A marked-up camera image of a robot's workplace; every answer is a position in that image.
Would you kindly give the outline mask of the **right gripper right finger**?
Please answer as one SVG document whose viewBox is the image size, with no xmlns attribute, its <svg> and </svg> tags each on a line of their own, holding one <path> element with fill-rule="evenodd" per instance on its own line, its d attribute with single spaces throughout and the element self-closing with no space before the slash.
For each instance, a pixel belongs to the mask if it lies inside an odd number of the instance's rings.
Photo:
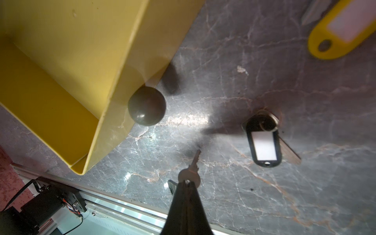
<svg viewBox="0 0 376 235">
<path fill-rule="evenodd" d="M 187 229 L 188 235 L 213 235 L 193 181 L 187 182 Z"/>
</svg>

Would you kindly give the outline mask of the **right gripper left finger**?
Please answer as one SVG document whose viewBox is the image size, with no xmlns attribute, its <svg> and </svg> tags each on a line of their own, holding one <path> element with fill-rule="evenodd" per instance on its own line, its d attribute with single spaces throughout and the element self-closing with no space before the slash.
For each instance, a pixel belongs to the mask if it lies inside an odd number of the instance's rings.
<svg viewBox="0 0 376 235">
<path fill-rule="evenodd" d="M 161 235 L 187 235 L 187 183 L 178 183 Z"/>
</svg>

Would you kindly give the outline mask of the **key black tag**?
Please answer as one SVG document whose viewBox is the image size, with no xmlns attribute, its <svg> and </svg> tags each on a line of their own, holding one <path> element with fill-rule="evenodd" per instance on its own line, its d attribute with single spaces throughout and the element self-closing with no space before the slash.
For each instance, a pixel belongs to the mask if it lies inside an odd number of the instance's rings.
<svg viewBox="0 0 376 235">
<path fill-rule="evenodd" d="M 268 110 L 258 110 L 242 125 L 252 159 L 265 168 L 279 166 L 283 160 L 300 165 L 302 159 L 280 138 L 279 119 Z"/>
<path fill-rule="evenodd" d="M 168 180 L 168 188 L 172 195 L 175 195 L 178 184 L 182 182 L 194 183 L 196 188 L 199 188 L 201 185 L 201 177 L 198 174 L 199 167 L 197 162 L 199 160 L 201 150 L 197 150 L 193 158 L 192 163 L 185 169 L 181 170 L 178 174 L 178 182 L 173 180 Z"/>
</svg>

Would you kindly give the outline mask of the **yellow bottom drawer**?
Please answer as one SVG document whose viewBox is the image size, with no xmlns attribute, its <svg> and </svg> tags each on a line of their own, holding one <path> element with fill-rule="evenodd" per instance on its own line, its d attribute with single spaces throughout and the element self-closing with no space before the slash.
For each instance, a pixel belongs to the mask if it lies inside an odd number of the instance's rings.
<svg viewBox="0 0 376 235">
<path fill-rule="evenodd" d="M 134 125 L 203 1 L 1 1 L 1 106 L 77 175 Z"/>
</svg>

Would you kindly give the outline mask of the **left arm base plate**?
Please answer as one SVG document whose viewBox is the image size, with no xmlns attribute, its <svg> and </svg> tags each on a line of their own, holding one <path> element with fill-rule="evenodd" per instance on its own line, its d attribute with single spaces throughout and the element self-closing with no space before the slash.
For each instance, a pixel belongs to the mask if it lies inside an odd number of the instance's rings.
<svg viewBox="0 0 376 235">
<path fill-rule="evenodd" d="M 31 185 L 35 187 L 38 195 L 18 211 L 11 204 Z M 37 235 L 42 226 L 63 207 L 83 221 L 83 213 L 87 209 L 78 189 L 44 177 L 32 179 L 1 211 L 1 234 Z"/>
</svg>

